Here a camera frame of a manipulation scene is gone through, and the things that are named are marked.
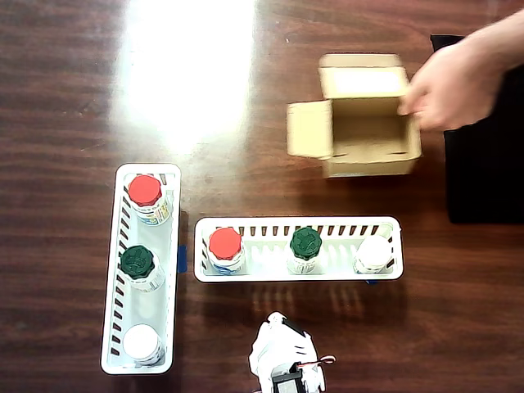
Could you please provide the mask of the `person's bare hand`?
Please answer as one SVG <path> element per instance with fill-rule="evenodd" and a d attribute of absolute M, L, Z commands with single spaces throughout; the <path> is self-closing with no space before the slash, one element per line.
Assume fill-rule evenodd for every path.
<path fill-rule="evenodd" d="M 463 39 L 435 52 L 412 78 L 398 113 L 413 115 L 423 130 L 475 124 L 493 110 L 511 58 Z"/>

